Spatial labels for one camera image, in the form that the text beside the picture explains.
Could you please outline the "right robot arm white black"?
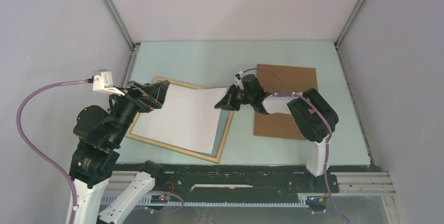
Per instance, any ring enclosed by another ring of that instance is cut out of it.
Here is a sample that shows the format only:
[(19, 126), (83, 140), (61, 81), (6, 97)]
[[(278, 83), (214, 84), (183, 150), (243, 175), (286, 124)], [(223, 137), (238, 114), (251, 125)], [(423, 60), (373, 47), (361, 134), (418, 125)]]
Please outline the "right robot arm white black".
[(254, 74), (236, 76), (225, 96), (215, 104), (216, 109), (239, 111), (241, 105), (250, 105), (264, 115), (286, 114), (292, 116), (303, 137), (308, 141), (309, 174), (305, 186), (317, 192), (326, 184), (325, 174), (329, 168), (330, 140), (339, 117), (315, 88), (290, 95), (266, 92)]

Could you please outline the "brown cardboard backing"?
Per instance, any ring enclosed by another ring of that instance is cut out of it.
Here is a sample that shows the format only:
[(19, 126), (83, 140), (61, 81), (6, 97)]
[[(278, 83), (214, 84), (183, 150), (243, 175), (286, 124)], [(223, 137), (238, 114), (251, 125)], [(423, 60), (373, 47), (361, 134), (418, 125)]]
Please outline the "brown cardboard backing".
[[(291, 94), (318, 88), (315, 68), (258, 64), (256, 77), (266, 92)], [(253, 134), (259, 137), (306, 140), (290, 114), (254, 114)]]

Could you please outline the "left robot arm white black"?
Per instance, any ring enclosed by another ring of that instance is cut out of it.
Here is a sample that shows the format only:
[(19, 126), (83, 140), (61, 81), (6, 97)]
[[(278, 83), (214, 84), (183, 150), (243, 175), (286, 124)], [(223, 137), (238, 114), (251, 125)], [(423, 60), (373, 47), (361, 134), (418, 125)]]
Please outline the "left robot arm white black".
[(77, 116), (73, 133), (78, 136), (79, 144), (69, 171), (75, 187), (69, 222), (120, 223), (143, 195), (165, 186), (164, 167), (146, 161), (111, 209), (99, 211), (102, 195), (119, 158), (116, 150), (139, 113), (150, 113), (163, 107), (170, 82), (140, 84), (131, 81), (127, 88), (115, 87), (99, 76), (89, 82), (94, 91), (109, 96), (110, 108), (88, 106)]

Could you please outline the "landscape photo print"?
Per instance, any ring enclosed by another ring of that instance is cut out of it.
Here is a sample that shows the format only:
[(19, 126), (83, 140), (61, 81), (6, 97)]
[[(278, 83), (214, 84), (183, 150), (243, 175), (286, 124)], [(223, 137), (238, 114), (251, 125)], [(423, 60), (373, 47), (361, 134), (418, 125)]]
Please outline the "landscape photo print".
[(162, 108), (141, 113), (129, 133), (194, 152), (211, 153), (221, 112), (214, 106), (226, 93), (226, 88), (194, 89), (170, 84)]

